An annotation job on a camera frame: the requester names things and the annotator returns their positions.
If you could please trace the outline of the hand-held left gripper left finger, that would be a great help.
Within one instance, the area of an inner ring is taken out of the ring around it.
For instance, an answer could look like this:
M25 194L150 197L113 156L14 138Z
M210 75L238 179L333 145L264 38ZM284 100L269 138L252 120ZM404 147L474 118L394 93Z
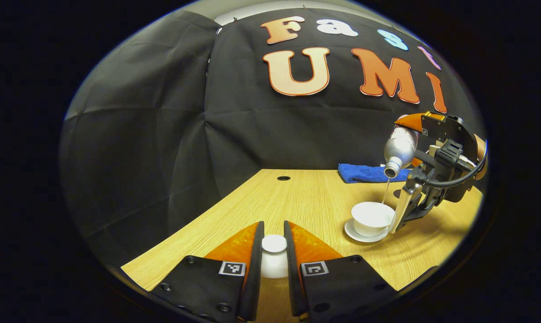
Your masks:
M264 230L264 222L256 222L204 257L184 256L151 294L199 322L254 321Z

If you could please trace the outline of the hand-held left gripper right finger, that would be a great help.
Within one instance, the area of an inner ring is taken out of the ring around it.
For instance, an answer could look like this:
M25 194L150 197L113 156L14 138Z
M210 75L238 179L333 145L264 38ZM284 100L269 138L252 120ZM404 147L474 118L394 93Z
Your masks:
M397 290L361 256L342 256L284 221L291 311L304 323L351 323L391 302Z

